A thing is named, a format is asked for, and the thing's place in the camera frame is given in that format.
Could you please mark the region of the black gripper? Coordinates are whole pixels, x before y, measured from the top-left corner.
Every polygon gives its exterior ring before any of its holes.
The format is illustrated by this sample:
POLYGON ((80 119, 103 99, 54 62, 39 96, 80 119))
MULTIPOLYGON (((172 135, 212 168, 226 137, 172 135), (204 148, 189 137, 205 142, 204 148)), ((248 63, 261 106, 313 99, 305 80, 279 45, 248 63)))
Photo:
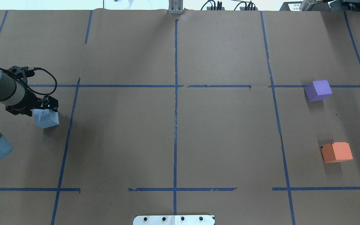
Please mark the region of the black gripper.
POLYGON ((31 117, 31 110, 33 109, 48 109, 57 113, 58 107, 59 101, 50 95, 46 95, 41 99, 38 98, 32 91, 25 91, 23 99, 17 104, 6 106, 6 111, 13 115, 24 114, 31 117))

